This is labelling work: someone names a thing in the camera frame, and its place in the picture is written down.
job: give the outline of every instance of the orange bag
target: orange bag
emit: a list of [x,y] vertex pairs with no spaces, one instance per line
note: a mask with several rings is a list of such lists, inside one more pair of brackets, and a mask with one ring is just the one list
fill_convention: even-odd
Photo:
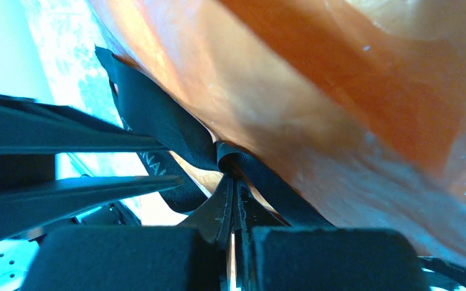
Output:
[[89,3],[109,49],[333,224],[466,266],[466,1]]

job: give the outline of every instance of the black foam pad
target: black foam pad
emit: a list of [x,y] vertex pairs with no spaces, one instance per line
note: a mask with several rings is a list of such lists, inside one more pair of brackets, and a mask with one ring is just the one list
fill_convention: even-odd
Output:
[[185,227],[67,227],[43,242],[21,290],[218,290],[217,263]]
[[390,230],[253,229],[257,290],[427,291],[417,255]]

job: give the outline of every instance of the black webbing strap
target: black webbing strap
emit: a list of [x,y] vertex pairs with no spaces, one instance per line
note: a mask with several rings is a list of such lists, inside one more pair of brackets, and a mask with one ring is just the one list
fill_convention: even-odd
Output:
[[[107,49],[96,47],[96,55],[111,83],[118,86],[118,94],[112,90],[117,110],[133,132],[153,136],[199,169],[225,172],[234,164],[293,226],[333,226],[257,158],[225,142],[214,144],[208,130],[153,80],[117,60]],[[183,170],[171,156],[152,156],[153,160],[159,158],[158,172],[163,168],[167,174],[183,177],[187,184],[185,188],[161,193],[162,197],[172,203],[173,210],[195,209],[204,194],[196,190],[194,183],[187,182],[190,178],[181,174]],[[150,166],[147,171],[151,175],[153,170],[149,169]]]

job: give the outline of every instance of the orange plastic bag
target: orange plastic bag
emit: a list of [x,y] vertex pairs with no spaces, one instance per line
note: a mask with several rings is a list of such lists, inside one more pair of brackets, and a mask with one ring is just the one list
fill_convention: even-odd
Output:
[[466,266],[466,1],[89,2],[110,49],[333,224]]

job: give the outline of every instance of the white wall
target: white wall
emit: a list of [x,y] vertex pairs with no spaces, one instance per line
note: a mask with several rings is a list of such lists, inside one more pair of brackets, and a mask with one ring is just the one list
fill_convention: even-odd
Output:
[[0,0],[0,94],[53,99],[19,0]]

